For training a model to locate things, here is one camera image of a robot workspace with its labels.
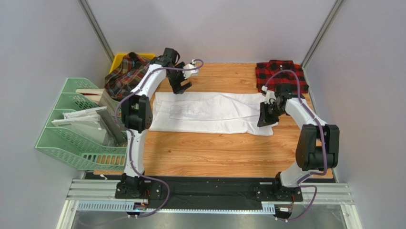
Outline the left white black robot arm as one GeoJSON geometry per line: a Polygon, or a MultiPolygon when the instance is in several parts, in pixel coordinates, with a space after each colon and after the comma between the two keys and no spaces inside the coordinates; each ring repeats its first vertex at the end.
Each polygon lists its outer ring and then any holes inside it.
{"type": "Polygon", "coordinates": [[[154,57],[140,83],[123,98],[115,111],[119,124],[126,130],[128,144],[124,173],[116,186],[116,199],[141,199],[148,197],[146,180],[152,180],[144,172],[144,148],[148,129],[153,122],[150,99],[164,79],[168,79],[174,94],[182,94],[191,87],[187,79],[199,73],[203,61],[193,59],[190,63],[178,62],[179,53],[165,48],[162,55],[154,57]]]}

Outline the white long sleeve shirt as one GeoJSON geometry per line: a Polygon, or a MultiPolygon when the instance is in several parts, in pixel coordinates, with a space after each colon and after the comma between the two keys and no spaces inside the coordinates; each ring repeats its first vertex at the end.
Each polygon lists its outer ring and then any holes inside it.
{"type": "Polygon", "coordinates": [[[258,127],[256,94],[217,92],[156,92],[151,131],[272,136],[272,126],[258,127]]]}

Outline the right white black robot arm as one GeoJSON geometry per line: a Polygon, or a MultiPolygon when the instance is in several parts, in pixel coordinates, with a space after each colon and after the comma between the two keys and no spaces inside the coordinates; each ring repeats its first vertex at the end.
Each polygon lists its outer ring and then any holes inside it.
{"type": "Polygon", "coordinates": [[[273,91],[262,86],[261,93],[265,99],[260,103],[258,127],[274,125],[280,116],[288,115],[300,128],[295,162],[275,176],[268,191],[275,200],[293,200],[303,181],[311,175],[323,176],[337,166],[340,130],[317,116],[305,97],[291,91],[288,83],[278,84],[273,91]]]}

